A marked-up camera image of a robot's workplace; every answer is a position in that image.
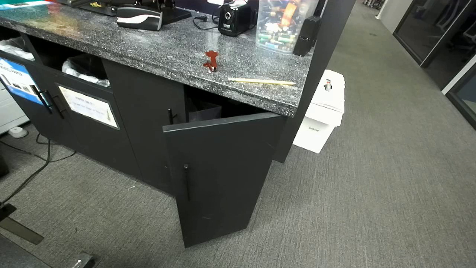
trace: gray speckled countertop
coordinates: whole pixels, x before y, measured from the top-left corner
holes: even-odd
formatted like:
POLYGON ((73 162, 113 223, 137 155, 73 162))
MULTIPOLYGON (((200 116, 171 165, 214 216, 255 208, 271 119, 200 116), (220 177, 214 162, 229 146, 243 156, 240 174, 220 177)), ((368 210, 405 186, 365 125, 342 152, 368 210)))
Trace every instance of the gray speckled countertop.
POLYGON ((311 64, 311 55, 256 46, 253 33, 226 37, 217 30, 195 28, 192 19, 161 31, 137 31, 118 27, 115 18, 52 3, 0 10, 0 25, 284 116, 295 116, 311 64), (219 52, 216 73, 204 67, 207 51, 219 52), (228 77, 293 80, 296 86, 238 83, 228 77))

